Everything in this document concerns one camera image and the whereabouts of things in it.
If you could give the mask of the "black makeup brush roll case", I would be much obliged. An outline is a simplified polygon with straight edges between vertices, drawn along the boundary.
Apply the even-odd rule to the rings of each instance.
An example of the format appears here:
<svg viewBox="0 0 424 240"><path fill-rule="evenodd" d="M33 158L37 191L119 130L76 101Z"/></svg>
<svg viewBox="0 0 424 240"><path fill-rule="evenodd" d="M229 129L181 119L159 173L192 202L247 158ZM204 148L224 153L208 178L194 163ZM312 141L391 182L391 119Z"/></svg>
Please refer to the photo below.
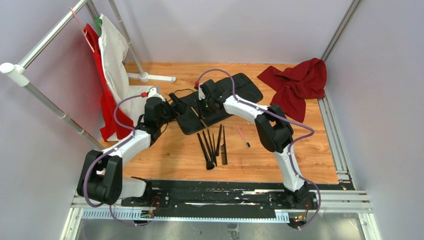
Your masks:
<svg viewBox="0 0 424 240"><path fill-rule="evenodd" d="M258 103L263 99L263 94L259 88L251 81L251 79L244 73L237 73L232 76L235 81L235 92L241 98L253 103ZM204 129L202 123L198 120L197 116L190 107L195 108L197 113L201 116L198 108L198 92L192 92L184 97L179 97L181 101L187 103L187 111L185 114L176 118L177 124L185 135L191 135ZM207 126L211 126L223 120L204 120Z"/></svg>

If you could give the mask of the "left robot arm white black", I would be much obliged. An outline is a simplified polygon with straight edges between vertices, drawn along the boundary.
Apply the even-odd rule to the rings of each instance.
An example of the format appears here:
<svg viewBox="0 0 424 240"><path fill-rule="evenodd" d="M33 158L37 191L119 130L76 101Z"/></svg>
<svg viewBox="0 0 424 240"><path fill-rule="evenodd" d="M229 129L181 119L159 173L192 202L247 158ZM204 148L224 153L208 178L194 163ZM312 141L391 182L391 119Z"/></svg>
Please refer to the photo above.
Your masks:
<svg viewBox="0 0 424 240"><path fill-rule="evenodd" d="M138 153L151 147L162 135L162 126L185 114L185 103L170 94L169 103L158 93L143 92L138 98L146 98L144 114L136 126L126 125L115 117L114 121L129 130L129 135L102 151L87 153L77 185L77 194L84 197L93 208L113 205L118 199L133 197L140 206L149 206L153 193L147 189L145 179L123 177L123 167Z"/></svg>

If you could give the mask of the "pink handle makeup brush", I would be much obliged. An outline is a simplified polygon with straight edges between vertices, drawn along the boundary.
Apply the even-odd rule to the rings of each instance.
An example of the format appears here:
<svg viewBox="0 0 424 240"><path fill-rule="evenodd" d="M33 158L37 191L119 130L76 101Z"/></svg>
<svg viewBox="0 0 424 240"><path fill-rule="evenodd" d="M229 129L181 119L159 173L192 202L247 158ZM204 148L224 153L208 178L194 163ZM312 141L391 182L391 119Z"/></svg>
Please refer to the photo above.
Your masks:
<svg viewBox="0 0 424 240"><path fill-rule="evenodd" d="M247 147L247 148L250 148L250 147L251 147L251 145L250 145L250 143L246 140L246 138L245 138L245 136L244 136L244 134L243 134L242 130L240 129L240 127L239 127L238 125L236 125L236 128L237 128L237 130L238 130L238 132L239 132L239 134L240 134L240 136L241 136L241 138L242 138L242 140L243 140L244 144L246 145L246 147Z"/></svg>

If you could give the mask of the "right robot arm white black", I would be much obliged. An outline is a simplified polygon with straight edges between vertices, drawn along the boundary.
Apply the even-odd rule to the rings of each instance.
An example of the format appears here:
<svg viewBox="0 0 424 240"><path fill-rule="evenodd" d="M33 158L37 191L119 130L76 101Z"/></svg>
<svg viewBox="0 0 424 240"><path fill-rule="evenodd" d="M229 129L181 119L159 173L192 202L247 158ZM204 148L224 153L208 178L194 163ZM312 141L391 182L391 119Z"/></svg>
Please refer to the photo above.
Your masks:
<svg viewBox="0 0 424 240"><path fill-rule="evenodd" d="M278 105L253 103L232 90L223 91L213 80L196 82L194 87L198 90L198 98L205 100L208 108L255 124L262 146L274 155L282 173L286 203L294 209L303 205L309 189L294 154L294 130L282 109Z"/></svg>

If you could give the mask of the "black comb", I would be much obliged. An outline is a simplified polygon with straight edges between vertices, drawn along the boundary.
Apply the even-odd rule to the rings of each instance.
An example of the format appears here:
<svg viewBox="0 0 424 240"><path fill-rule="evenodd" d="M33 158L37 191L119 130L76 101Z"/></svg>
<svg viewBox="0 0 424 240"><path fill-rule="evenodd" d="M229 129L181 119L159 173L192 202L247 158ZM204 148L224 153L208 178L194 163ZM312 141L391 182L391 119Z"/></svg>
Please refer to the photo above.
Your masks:
<svg viewBox="0 0 424 240"><path fill-rule="evenodd" d="M226 135L225 135L225 127L222 127L222 145L220 147L221 149L221 164L227 165L228 164L228 158L227 158L227 146L226 146Z"/></svg>

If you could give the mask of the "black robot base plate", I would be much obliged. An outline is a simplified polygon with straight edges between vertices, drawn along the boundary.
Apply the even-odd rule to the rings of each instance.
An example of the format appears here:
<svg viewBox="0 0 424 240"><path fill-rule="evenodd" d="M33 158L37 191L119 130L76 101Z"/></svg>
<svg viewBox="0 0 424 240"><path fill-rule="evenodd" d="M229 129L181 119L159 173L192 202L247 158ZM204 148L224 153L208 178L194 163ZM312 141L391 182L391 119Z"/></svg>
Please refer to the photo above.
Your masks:
<svg viewBox="0 0 424 240"><path fill-rule="evenodd" d="M276 210L317 210L319 198L307 187L304 200L291 204L282 183L152 180L146 196L123 198L117 205L151 209L157 219L271 219Z"/></svg>

